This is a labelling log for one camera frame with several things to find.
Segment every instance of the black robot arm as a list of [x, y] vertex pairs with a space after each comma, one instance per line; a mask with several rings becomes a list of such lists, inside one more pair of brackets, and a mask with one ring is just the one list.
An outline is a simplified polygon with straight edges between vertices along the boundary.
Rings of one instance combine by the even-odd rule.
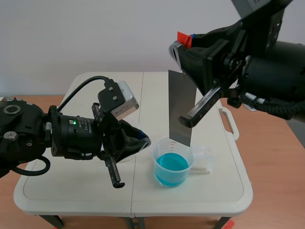
[[[98, 94], [99, 103], [92, 105], [93, 118], [59, 112], [83, 86], [97, 79], [105, 80], [105, 89]], [[98, 157], [105, 161], [112, 185], [123, 187], [116, 163], [151, 143], [145, 133], [122, 120], [138, 107], [125, 82], [116, 83], [103, 76], [82, 83], [59, 108], [50, 106], [47, 114], [21, 99], [3, 102], [0, 104], [0, 177], [10, 170], [26, 176], [46, 173], [51, 164], [42, 155], [46, 148], [51, 148], [52, 156], [66, 159]], [[35, 159], [45, 162], [46, 167], [41, 171], [17, 168]]]
[[220, 98], [235, 108], [244, 103], [305, 121], [305, 46], [277, 41], [291, 1], [232, 0], [241, 15], [236, 24], [187, 40], [178, 37], [170, 46], [170, 55], [203, 95], [180, 117], [183, 125], [194, 127]]

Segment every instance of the red tab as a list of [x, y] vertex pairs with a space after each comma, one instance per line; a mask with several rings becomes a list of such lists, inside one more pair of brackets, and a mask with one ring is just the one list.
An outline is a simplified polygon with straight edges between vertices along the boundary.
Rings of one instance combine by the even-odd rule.
[[183, 44], [186, 48], [191, 48], [192, 46], [192, 36], [186, 35], [178, 31], [177, 41]]
[[229, 220], [222, 229], [232, 229], [235, 223], [232, 220]]

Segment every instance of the black cable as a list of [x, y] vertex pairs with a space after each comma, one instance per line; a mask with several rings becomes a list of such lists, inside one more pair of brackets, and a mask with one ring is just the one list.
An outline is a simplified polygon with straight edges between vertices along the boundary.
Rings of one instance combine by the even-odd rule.
[[18, 167], [12, 167], [11, 170], [20, 175], [25, 175], [25, 176], [30, 176], [30, 177], [40, 176], [40, 175], [48, 172], [51, 167], [50, 161], [44, 156], [40, 156], [37, 159], [43, 161], [46, 164], [46, 167], [44, 169], [39, 170], [39, 171], [28, 171], [28, 170], [24, 170], [24, 169], [21, 169]]
[[94, 80], [104, 80], [109, 81], [110, 79], [105, 77], [105, 76], [94, 76], [89, 78], [88, 80], [82, 82], [66, 99], [65, 101], [62, 102], [62, 104], [57, 108], [57, 111], [60, 112], [64, 106], [75, 96], [75, 94], [80, 91], [81, 88], [83, 88], [84, 86], [86, 86], [88, 83], [94, 81]]
[[300, 111], [305, 111], [305, 101], [300, 101], [298, 103], [291, 102], [285, 105], [272, 104], [268, 102], [265, 104], [258, 104], [256, 101], [247, 98], [245, 94], [243, 94], [241, 96], [241, 102], [255, 108], [258, 111], [278, 115], [289, 115], [298, 113]]

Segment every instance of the plastic measuring cup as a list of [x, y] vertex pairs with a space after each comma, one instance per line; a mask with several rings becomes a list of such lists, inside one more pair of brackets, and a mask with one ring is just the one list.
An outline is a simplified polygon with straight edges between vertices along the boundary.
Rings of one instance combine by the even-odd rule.
[[162, 185], [175, 187], [185, 181], [199, 157], [206, 160], [205, 171], [212, 172], [214, 158], [206, 151], [206, 147], [188, 147], [169, 137], [160, 139], [152, 150], [156, 178]]

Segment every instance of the orange floor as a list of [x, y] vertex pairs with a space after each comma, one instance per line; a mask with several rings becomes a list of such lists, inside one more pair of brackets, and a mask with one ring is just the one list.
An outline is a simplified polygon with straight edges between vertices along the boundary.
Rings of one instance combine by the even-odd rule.
[[[25, 97], [47, 111], [61, 96]], [[233, 218], [234, 229], [292, 229], [305, 227], [305, 150], [285, 121], [243, 107], [231, 109], [240, 139], [238, 149], [254, 190], [250, 208]], [[51, 229], [37, 216], [19, 210], [13, 192], [19, 175], [10, 172], [0, 179], [0, 229]], [[126, 229], [123, 219], [110, 217], [62, 217], [65, 229]], [[217, 218], [155, 217], [147, 229], [212, 229]]]

